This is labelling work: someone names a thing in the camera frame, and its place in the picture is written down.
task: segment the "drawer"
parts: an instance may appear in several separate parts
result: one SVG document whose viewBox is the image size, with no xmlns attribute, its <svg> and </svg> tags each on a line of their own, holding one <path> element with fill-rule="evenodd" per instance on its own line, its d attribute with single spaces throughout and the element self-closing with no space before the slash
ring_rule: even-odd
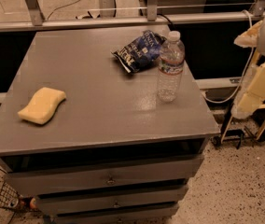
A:
<svg viewBox="0 0 265 224">
<path fill-rule="evenodd" d="M 150 203 L 178 202 L 188 191 L 185 181 L 172 180 L 110 189 L 92 189 L 41 195 L 38 209 L 51 216 L 101 209 L 122 209 Z"/>
<path fill-rule="evenodd" d="M 199 155 L 103 163 L 92 166 L 12 173 L 6 175 L 6 181 L 21 195 L 37 196 L 47 193 L 190 178 L 196 174 L 202 160 L 202 155 Z"/>
<path fill-rule="evenodd" d="M 128 208 L 107 212 L 90 212 L 88 214 L 56 217 L 57 224 L 120 224 L 124 221 L 150 219 L 156 217 L 170 217 L 174 215 L 179 206 L 176 203 L 150 205 L 146 207 Z"/>
</svg>

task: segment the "blue snack bag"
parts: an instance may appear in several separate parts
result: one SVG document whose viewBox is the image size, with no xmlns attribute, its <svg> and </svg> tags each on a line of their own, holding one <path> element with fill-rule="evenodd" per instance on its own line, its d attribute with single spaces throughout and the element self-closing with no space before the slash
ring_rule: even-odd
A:
<svg viewBox="0 0 265 224">
<path fill-rule="evenodd" d="M 142 36 L 112 54 L 120 60 L 128 73 L 135 73 L 151 65 L 160 56 L 160 48 L 164 41 L 163 36 L 146 30 Z"/>
</svg>

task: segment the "bottle cap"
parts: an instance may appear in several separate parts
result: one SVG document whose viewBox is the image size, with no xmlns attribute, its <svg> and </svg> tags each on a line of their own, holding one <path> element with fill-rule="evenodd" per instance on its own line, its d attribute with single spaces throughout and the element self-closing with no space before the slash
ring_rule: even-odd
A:
<svg viewBox="0 0 265 224">
<path fill-rule="evenodd" d="M 177 41 L 177 40 L 180 39 L 180 33 L 177 32 L 177 31 L 172 31 L 172 32 L 169 33 L 168 39 L 170 41 Z"/>
</svg>

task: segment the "drawer knob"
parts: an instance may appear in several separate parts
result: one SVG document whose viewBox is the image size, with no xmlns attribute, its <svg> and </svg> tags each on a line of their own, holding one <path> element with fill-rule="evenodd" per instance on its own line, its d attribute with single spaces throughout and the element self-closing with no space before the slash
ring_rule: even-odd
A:
<svg viewBox="0 0 265 224">
<path fill-rule="evenodd" d="M 110 176 L 110 179 L 108 179 L 108 180 L 106 181 L 106 184 L 107 184 L 107 185 L 114 185 L 115 183 L 116 183 L 116 181 L 113 179 L 112 176 Z"/>
<path fill-rule="evenodd" d="M 113 205 L 114 208 L 120 208 L 120 205 L 118 204 L 117 201 L 115 201 L 114 205 Z"/>
</svg>

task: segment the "yellow sponge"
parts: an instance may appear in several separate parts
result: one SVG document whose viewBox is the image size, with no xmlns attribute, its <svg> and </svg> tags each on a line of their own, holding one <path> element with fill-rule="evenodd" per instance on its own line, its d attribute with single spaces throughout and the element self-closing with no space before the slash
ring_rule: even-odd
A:
<svg viewBox="0 0 265 224">
<path fill-rule="evenodd" d="M 41 88 L 33 95 L 29 104 L 18 112 L 18 115 L 21 119 L 45 124 L 52 118 L 57 106 L 64 99 L 66 99 L 66 94 L 63 91 Z"/>
</svg>

